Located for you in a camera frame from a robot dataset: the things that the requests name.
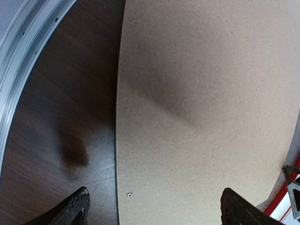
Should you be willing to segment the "red wooden picture frame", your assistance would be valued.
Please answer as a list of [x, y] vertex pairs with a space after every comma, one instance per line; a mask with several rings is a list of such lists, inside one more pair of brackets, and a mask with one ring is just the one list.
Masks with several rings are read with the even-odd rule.
[[[297, 162], [295, 167], [300, 169], [300, 163]], [[294, 182], [300, 184], [300, 175], [296, 177]], [[293, 218], [287, 186], [288, 184], [285, 182], [273, 202], [266, 209], [265, 214], [285, 225], [298, 225], [300, 219]]]

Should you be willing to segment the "brown cardboard backing board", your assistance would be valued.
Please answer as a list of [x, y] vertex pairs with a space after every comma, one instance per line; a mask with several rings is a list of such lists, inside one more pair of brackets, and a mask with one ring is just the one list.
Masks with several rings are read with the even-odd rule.
[[128, 0], [116, 117], [122, 225], [218, 225], [268, 199], [300, 110], [297, 0]]

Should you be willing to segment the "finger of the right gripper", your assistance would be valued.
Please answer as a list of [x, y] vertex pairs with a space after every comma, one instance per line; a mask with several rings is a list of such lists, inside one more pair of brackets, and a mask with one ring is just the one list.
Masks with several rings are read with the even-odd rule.
[[300, 185], [296, 182], [291, 182], [287, 186], [290, 197], [292, 213], [294, 219], [300, 218]]
[[300, 174], [299, 168], [296, 168], [295, 166], [292, 165], [285, 165], [282, 168], [282, 170], [285, 176], [286, 183], [288, 185], [294, 182], [296, 177]]

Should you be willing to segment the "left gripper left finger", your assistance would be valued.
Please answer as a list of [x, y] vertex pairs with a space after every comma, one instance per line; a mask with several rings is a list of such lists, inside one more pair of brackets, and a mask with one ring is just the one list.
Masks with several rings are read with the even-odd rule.
[[27, 225], [86, 225], [90, 210], [90, 194], [81, 187], [46, 213]]

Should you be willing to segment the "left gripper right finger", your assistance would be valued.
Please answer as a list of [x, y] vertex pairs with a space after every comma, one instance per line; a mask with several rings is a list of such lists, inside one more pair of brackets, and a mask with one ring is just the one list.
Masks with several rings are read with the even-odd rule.
[[223, 225], [282, 225], [265, 215], [231, 188], [221, 196], [221, 221]]

